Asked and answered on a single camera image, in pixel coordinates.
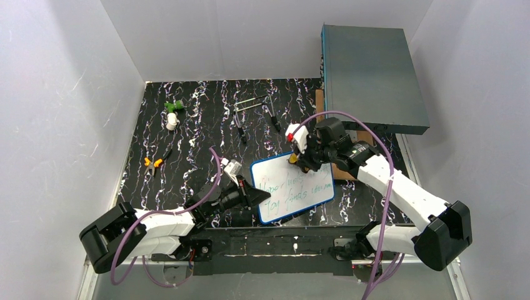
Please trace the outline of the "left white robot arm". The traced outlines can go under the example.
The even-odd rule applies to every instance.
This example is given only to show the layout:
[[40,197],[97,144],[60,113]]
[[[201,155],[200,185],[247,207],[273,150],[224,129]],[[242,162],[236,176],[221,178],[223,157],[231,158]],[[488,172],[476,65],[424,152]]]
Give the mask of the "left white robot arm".
[[85,227],[79,239],[95,272],[103,274],[125,259],[174,256],[180,248],[190,248],[190,237],[202,231],[215,215],[237,206],[253,208],[270,196],[270,192],[237,176],[225,187],[204,185],[183,207],[162,214],[120,203]]

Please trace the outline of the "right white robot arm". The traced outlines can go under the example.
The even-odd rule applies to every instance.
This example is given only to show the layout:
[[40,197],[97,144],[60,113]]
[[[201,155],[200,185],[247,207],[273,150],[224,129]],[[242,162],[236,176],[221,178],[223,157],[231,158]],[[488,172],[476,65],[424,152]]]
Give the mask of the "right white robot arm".
[[368,142],[353,141],[338,118],[318,122],[314,133],[305,125],[290,124],[286,138],[294,150],[289,162],[302,172],[334,164],[380,194],[389,191],[389,200],[414,224],[372,221],[353,241],[332,247],[339,258],[368,258],[380,249],[416,256],[427,267],[442,271],[472,244],[471,213],[464,203],[447,202],[412,182]]

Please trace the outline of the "blue framed whiteboard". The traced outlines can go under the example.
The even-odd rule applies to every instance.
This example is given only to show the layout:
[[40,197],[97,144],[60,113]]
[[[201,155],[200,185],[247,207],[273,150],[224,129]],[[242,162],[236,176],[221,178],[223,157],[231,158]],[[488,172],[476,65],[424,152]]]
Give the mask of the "blue framed whiteboard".
[[290,155],[286,152],[255,161],[250,166],[253,186],[271,195],[258,206],[263,224],[300,213],[335,196],[330,164],[323,164],[316,172],[304,173],[289,163]]

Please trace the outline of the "yellow bone shaped eraser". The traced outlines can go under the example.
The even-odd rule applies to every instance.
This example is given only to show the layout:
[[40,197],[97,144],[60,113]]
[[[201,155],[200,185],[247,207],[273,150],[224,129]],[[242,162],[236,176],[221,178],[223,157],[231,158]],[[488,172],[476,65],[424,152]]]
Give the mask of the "yellow bone shaped eraser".
[[298,161],[298,155],[292,153],[288,159],[289,164],[296,164]]

